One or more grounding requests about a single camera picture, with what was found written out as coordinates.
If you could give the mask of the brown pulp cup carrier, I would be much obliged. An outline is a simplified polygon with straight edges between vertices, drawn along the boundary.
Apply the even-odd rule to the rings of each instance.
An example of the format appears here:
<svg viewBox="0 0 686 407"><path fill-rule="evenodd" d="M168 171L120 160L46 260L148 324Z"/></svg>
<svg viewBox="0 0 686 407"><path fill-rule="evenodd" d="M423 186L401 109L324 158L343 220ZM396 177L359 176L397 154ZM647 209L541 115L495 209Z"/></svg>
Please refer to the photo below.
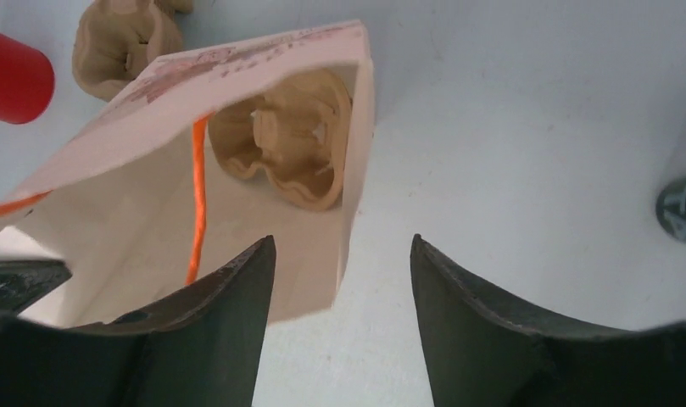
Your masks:
<svg viewBox="0 0 686 407"><path fill-rule="evenodd" d="M175 17L193 0L97 0L81 15L71 58L85 93L111 101L161 55L183 49Z"/></svg>

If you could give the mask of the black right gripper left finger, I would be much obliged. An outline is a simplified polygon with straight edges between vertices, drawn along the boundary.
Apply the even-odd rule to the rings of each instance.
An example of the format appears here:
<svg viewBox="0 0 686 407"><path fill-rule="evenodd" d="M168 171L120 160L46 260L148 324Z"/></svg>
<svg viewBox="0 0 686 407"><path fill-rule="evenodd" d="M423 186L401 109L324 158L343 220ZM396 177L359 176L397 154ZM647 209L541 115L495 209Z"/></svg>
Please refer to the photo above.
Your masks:
<svg viewBox="0 0 686 407"><path fill-rule="evenodd" d="M0 311L0 406L250 406L275 268L268 236L110 323Z"/></svg>

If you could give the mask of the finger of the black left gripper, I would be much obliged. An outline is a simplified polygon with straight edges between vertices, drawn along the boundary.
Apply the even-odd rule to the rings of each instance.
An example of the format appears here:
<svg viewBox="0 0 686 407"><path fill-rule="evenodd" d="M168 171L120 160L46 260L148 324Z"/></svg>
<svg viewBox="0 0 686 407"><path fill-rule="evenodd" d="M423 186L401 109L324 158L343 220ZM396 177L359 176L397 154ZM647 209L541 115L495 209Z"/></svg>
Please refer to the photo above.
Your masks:
<svg viewBox="0 0 686 407"><path fill-rule="evenodd" d="M19 314L71 277L61 260L0 260L0 311Z"/></svg>

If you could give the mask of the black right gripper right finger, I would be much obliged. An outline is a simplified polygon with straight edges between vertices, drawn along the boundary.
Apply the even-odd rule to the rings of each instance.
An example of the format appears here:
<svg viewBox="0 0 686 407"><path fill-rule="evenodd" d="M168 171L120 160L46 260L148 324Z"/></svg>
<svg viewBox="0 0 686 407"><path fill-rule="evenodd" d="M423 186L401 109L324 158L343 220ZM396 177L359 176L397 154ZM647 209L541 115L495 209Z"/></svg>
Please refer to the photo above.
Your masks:
<svg viewBox="0 0 686 407"><path fill-rule="evenodd" d="M558 314L420 235L410 274L436 406L686 406L686 321L626 331Z"/></svg>

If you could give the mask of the black takeout cup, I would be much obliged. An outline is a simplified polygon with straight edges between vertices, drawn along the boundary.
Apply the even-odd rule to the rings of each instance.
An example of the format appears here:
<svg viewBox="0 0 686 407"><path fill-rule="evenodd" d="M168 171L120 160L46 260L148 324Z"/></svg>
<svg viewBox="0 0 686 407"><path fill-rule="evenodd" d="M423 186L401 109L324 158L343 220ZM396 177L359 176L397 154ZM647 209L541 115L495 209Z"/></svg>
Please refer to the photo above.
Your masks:
<svg viewBox="0 0 686 407"><path fill-rule="evenodd" d="M660 191L655 215L669 236L686 243L686 176L672 180Z"/></svg>

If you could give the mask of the white paper bag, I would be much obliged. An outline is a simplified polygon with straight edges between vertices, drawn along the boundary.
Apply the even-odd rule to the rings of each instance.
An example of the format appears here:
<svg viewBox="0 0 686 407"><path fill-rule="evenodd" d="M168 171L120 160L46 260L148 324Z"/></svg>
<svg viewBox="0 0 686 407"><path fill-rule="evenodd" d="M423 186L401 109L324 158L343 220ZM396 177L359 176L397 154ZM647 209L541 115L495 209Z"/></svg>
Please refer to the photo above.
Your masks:
<svg viewBox="0 0 686 407"><path fill-rule="evenodd" d="M212 116L327 69L352 99L343 190L327 210L287 201L259 171L221 169ZM152 62L0 203L0 255L61 259L72 277L26 312L54 326L113 319L206 276L258 239L276 245L269 319L332 307L374 132L373 62L358 20Z"/></svg>

